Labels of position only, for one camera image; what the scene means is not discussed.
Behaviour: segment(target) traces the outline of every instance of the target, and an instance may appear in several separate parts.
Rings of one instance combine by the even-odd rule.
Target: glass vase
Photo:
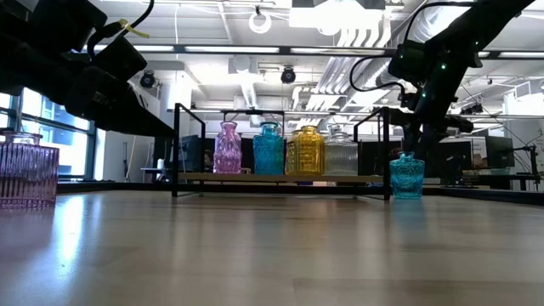
[[[302,130],[296,130],[292,132],[292,136],[287,140],[287,153],[286,153],[286,174],[297,175],[298,174],[298,147],[297,137]]]
[[[400,159],[389,163],[391,185],[396,199],[420,199],[423,191],[425,161],[414,158],[413,152],[401,152]]]
[[[305,126],[297,136],[298,174],[322,175],[325,168],[325,141],[317,127]]]
[[[213,172],[239,174],[241,172],[241,137],[235,122],[221,122],[221,132],[215,139]]]
[[[278,134],[278,123],[263,122],[262,134],[253,139],[255,174],[283,174],[283,138]]]
[[[336,130],[325,142],[325,174],[358,174],[357,144],[349,136]]]
[[[60,150],[40,146],[42,135],[6,132],[0,144],[0,207],[54,206]]]

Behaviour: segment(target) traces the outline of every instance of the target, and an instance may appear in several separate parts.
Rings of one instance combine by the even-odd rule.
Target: pink glass vase
[[[221,133],[215,139],[213,153],[213,172],[241,172],[241,137],[236,132],[235,122],[221,122]]]
[[[42,135],[4,133],[0,143],[0,208],[54,206],[60,150],[40,146]]]

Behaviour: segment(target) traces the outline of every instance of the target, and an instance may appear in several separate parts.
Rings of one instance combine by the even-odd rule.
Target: yellow glass vase
[[[287,140],[287,153],[286,153],[286,174],[297,175],[298,174],[298,147],[297,137],[302,130],[296,130],[292,132],[292,137]]]
[[[325,171],[325,140],[317,127],[305,126],[296,138],[298,174],[322,175]]]

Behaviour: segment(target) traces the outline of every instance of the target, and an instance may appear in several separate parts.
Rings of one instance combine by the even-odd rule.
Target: wooden shelf
[[[259,174],[214,174],[180,173],[179,179],[215,181],[215,182],[337,182],[337,183],[383,183],[381,176],[329,176],[329,175],[259,175]]]

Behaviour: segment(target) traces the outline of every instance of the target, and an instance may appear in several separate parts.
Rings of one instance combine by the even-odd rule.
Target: small blue vase
[[[276,122],[261,123],[263,133],[253,138],[255,174],[283,174],[283,138]]]
[[[425,161],[414,158],[413,152],[400,153],[400,159],[389,163],[395,199],[421,199]]]

